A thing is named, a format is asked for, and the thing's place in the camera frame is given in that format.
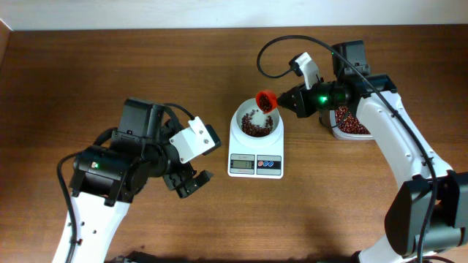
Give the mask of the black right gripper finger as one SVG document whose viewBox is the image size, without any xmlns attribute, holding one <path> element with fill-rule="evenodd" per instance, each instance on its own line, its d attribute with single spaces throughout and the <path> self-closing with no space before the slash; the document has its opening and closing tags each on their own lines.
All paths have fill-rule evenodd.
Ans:
<svg viewBox="0 0 468 263">
<path fill-rule="evenodd" d="M 280 93 L 277 97 L 277 102 L 294 102 L 295 101 L 296 87 L 289 89 L 283 93 Z"/>
<path fill-rule="evenodd" d="M 277 99 L 277 104 L 282 108 L 290 110 L 294 113 L 297 111 L 297 106 L 293 99 Z"/>
</svg>

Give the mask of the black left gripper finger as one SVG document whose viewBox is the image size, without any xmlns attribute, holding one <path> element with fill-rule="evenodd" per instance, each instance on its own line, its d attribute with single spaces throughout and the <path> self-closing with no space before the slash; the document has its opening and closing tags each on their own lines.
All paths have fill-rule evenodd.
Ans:
<svg viewBox="0 0 468 263">
<path fill-rule="evenodd" d="M 181 199 L 187 198 L 191 194 L 195 193 L 198 189 L 204 186 L 214 176 L 213 173 L 203 170 L 196 177 L 192 177 L 183 182 L 177 189 L 176 192 Z"/>
<path fill-rule="evenodd" d="M 163 180 L 170 191 L 182 187 L 188 180 L 194 177 L 193 172 L 173 172 L 163 176 Z"/>
</svg>

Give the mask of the orange measuring scoop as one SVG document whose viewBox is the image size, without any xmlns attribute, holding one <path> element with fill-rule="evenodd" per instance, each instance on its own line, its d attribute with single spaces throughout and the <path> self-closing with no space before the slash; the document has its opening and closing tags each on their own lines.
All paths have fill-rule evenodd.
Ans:
<svg viewBox="0 0 468 263">
<path fill-rule="evenodd" d="M 255 97 L 257 106 L 264 113 L 270 113 L 278 107 L 277 98 L 273 91 L 259 91 Z"/>
</svg>

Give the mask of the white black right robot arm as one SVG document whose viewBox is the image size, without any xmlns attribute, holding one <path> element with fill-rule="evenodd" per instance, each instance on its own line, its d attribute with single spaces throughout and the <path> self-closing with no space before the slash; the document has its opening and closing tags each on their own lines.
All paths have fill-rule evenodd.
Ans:
<svg viewBox="0 0 468 263">
<path fill-rule="evenodd" d="M 328 48 L 336 80 L 325 82 L 310 55 L 290 61 L 304 82 L 277 102 L 299 118 L 346 107 L 374 138 L 399 192 L 384 220 L 385 235 L 356 252 L 354 262 L 425 262 L 467 244 L 467 174 L 457 173 L 423 138 L 408 116 L 397 87 L 373 75 L 362 41 Z"/>
</svg>

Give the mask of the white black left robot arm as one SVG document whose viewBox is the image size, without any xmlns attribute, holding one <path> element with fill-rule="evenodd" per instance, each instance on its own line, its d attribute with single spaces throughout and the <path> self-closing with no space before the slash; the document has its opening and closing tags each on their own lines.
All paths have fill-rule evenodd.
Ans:
<svg viewBox="0 0 468 263">
<path fill-rule="evenodd" d="M 149 178 L 162 178 L 181 199 L 212 178 L 190 161 L 219 148 L 221 140 L 193 115 L 183 127 L 175 108 L 128 98 L 118 127 L 58 162 L 67 219 L 55 262 L 104 262 L 117 228 Z"/>
</svg>

